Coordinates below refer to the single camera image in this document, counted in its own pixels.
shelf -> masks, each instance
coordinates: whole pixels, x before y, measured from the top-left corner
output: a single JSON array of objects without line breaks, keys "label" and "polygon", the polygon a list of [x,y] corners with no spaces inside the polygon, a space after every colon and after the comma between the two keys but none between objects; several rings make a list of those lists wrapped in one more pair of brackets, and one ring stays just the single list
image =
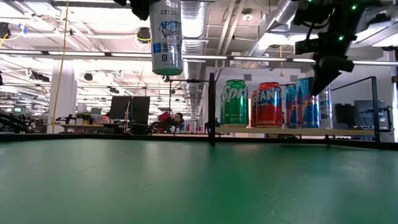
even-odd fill
[{"label": "shelf", "polygon": [[294,134],[294,135],[339,135],[339,136],[373,136],[373,130],[362,129],[322,129],[322,128],[216,128],[216,133],[253,133],[253,134]]}]

red can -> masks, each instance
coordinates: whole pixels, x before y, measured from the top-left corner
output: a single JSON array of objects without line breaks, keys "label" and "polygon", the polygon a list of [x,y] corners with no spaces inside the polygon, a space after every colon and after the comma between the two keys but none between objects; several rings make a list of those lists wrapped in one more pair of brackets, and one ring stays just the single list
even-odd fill
[{"label": "red can", "polygon": [[282,98],[277,82],[261,83],[257,89],[257,127],[282,127]]},{"label": "red can", "polygon": [[250,126],[252,128],[257,127],[257,90],[253,91],[251,95],[251,122]]}]

white can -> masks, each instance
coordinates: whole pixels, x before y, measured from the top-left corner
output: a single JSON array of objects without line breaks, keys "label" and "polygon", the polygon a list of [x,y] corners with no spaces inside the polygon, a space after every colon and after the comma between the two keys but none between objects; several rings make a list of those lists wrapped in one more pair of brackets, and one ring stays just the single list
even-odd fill
[{"label": "white can", "polygon": [[152,71],[179,75],[183,71],[181,0],[160,0],[149,6]]},{"label": "white can", "polygon": [[320,127],[333,129],[333,112],[331,103],[331,86],[328,85],[319,93]]}]

green tabletop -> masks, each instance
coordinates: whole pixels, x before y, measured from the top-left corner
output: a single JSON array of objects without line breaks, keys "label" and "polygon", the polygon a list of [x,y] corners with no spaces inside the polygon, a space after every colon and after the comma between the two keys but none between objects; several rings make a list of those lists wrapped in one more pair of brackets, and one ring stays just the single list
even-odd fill
[{"label": "green tabletop", "polygon": [[0,144],[0,223],[397,223],[398,152],[71,139]]}]

green can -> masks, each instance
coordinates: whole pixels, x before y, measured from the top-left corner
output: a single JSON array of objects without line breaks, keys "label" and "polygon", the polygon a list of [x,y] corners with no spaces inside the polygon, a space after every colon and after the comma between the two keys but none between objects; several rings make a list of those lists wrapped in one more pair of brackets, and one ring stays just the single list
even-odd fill
[{"label": "green can", "polygon": [[223,91],[223,126],[245,128],[249,124],[248,86],[244,80],[228,80]]},{"label": "green can", "polygon": [[220,125],[221,125],[221,127],[224,125],[223,118],[224,118],[224,96],[223,96],[223,93],[221,93],[221,96],[220,96]]}]

